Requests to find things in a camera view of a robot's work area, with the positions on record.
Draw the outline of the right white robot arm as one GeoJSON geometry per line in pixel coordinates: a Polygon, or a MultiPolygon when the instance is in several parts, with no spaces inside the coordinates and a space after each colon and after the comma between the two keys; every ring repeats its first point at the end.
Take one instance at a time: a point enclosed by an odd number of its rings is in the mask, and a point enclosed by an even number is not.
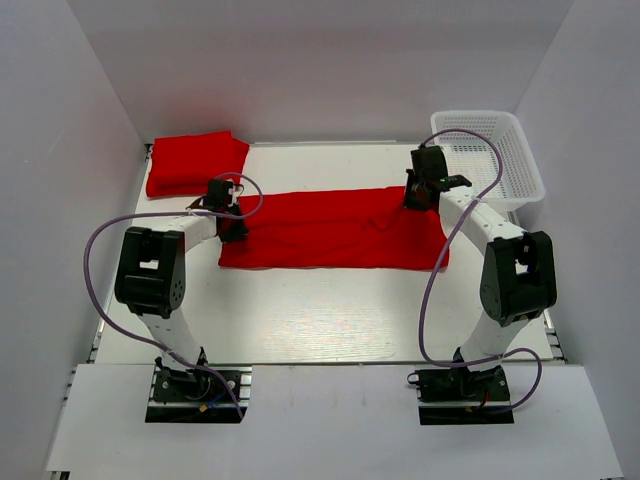
{"type": "Polygon", "coordinates": [[[451,374],[453,390],[472,399],[488,385],[485,371],[498,366],[518,333],[557,301],[552,240],[506,220],[481,198],[462,175],[448,173],[442,149],[420,146],[411,152],[404,206],[434,210],[453,225],[432,273],[442,266],[455,235],[464,235],[483,254],[479,284],[481,316],[450,362],[434,360],[451,374]]]}

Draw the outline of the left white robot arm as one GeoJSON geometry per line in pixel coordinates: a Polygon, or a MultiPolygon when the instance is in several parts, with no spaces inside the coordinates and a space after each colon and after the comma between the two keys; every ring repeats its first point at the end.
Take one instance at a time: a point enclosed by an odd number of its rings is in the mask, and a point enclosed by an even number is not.
{"type": "Polygon", "coordinates": [[[190,208],[198,215],[174,217],[159,229],[131,227],[122,244],[116,275],[116,300],[164,346],[156,360],[161,372],[188,398],[199,399],[211,387],[204,348],[197,344],[181,310],[186,294],[186,254],[206,240],[243,240],[248,229],[240,218],[244,187],[214,179],[190,208]]]}

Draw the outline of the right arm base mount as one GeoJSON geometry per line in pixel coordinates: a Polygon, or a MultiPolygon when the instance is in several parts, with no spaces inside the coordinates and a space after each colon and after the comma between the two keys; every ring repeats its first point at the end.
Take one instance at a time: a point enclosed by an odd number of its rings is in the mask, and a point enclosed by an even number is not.
{"type": "Polygon", "coordinates": [[[407,376],[417,391],[421,426],[508,425],[514,423],[504,369],[422,369],[407,376]]]}

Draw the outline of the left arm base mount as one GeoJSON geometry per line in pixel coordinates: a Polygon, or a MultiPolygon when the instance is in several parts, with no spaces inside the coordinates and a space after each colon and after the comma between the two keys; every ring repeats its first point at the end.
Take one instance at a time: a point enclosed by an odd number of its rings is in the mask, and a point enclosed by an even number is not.
{"type": "Polygon", "coordinates": [[[250,367],[222,368],[215,375],[155,367],[145,413],[148,424],[240,424],[249,407],[250,367]]]}

